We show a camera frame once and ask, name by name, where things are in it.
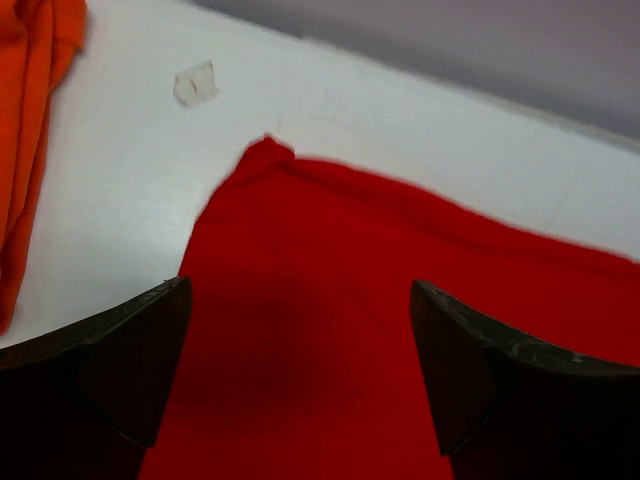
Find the white surface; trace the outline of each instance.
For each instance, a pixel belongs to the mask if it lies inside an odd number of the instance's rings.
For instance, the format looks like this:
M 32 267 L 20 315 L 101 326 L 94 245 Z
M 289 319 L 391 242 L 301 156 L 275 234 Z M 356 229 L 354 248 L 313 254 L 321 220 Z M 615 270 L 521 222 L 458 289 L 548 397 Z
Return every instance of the white surface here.
M 27 274 L 0 346 L 175 275 L 211 191 L 267 131 L 299 152 L 640 258 L 637 154 L 187 3 L 89 6 L 86 51 L 56 94 Z M 184 109 L 175 73 L 206 59 L 220 93 Z
M 192 0 L 640 138 L 634 0 Z

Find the fabric fold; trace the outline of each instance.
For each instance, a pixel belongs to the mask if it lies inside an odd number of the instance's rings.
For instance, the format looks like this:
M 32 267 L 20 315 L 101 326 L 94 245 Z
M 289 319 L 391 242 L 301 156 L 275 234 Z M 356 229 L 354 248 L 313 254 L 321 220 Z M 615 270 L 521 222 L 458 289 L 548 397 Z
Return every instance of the fabric fold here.
M 82 47 L 85 18 L 84 0 L 0 0 L 0 331 L 24 276 L 50 95 Z

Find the red cloth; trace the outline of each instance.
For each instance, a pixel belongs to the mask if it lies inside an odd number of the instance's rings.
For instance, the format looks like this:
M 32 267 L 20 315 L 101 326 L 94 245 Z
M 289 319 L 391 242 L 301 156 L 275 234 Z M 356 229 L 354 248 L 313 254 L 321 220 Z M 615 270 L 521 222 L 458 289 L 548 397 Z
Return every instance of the red cloth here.
M 195 225 L 193 317 L 143 479 L 443 479 L 413 279 L 640 365 L 640 266 L 410 185 L 251 146 Z

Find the folded orange cloth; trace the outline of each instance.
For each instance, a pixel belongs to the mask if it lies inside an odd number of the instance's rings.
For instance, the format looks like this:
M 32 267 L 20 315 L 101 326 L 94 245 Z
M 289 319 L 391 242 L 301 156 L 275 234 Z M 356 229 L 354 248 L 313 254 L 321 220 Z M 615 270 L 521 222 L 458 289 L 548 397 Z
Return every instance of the folded orange cloth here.
M 49 97 L 82 47 L 84 0 L 0 0 L 0 331 L 26 266 Z

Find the tabletop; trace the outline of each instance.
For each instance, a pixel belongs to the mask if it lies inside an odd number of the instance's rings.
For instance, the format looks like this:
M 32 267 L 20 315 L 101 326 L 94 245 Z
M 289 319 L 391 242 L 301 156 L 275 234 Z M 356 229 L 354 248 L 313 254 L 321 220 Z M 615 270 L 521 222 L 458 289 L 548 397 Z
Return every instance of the tabletop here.
M 86 47 L 55 93 L 27 271 L 0 347 L 173 277 L 211 192 L 267 132 L 640 258 L 633 142 L 187 0 L 88 4 Z M 185 108 L 175 76 L 208 61 L 218 93 Z

